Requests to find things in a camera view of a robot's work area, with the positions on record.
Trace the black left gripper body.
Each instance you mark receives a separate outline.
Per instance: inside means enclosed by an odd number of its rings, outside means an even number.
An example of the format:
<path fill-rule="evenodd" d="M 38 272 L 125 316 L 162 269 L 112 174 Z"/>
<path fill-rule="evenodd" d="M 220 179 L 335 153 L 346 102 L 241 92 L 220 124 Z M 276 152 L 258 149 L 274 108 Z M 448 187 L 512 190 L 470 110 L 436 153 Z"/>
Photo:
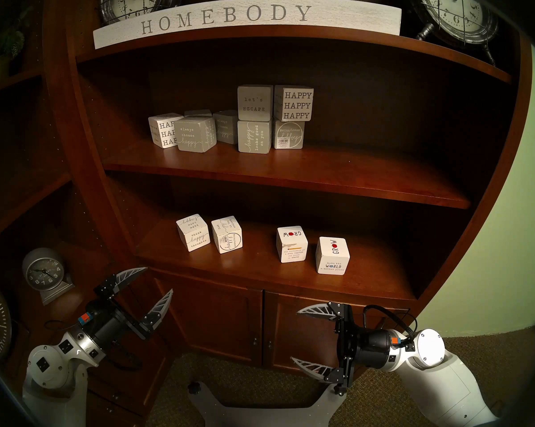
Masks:
<path fill-rule="evenodd" d="M 97 298 L 88 302 L 85 312 L 74 327 L 74 338 L 80 342 L 92 342 L 98 347 L 111 347 L 127 333 L 146 340 L 154 331 L 154 309 L 142 320 L 135 320 L 116 301 Z"/>

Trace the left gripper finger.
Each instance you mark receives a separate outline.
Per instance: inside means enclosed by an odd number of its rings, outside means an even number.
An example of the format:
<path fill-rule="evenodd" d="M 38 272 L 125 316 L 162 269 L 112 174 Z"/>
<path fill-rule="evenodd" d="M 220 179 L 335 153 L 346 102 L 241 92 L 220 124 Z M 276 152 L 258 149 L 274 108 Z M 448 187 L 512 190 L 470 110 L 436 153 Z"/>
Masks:
<path fill-rule="evenodd" d="M 145 332 L 145 339 L 148 339 L 162 323 L 169 309 L 173 293 L 173 289 L 170 289 L 140 321 L 140 326 Z"/>
<path fill-rule="evenodd" d="M 132 268 L 112 274 L 94 288 L 95 294 L 103 300 L 112 300 L 121 290 L 147 271 L 147 267 Z"/>

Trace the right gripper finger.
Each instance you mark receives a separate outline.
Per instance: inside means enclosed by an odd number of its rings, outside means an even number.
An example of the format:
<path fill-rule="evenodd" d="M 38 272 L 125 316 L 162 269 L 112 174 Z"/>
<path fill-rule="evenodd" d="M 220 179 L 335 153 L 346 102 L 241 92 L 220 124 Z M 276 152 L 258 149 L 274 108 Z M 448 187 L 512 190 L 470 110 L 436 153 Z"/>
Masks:
<path fill-rule="evenodd" d="M 318 363 L 312 363 L 291 357 L 291 360 L 299 367 L 300 371 L 321 383 L 342 383 L 343 369 L 332 368 Z"/>
<path fill-rule="evenodd" d="M 345 305 L 337 302 L 325 302 L 309 305 L 297 311 L 297 315 L 337 321 L 345 318 Z"/>

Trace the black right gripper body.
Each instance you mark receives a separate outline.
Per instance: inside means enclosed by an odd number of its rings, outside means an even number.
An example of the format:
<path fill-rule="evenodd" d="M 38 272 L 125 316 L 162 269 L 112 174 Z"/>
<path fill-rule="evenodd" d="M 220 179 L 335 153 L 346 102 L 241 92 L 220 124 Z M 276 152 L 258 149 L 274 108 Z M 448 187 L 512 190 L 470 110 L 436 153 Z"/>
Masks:
<path fill-rule="evenodd" d="M 354 321 L 351 305 L 345 304 L 345 318 L 336 321 L 338 368 L 343 369 L 343 382 L 336 384 L 336 393 L 345 393 L 351 386 L 356 364 L 380 369 L 388 360 L 391 335 L 388 330 L 365 327 L 366 312 L 370 309 L 395 317 L 382 306 L 368 305 L 364 307 L 363 327 L 360 327 Z"/>

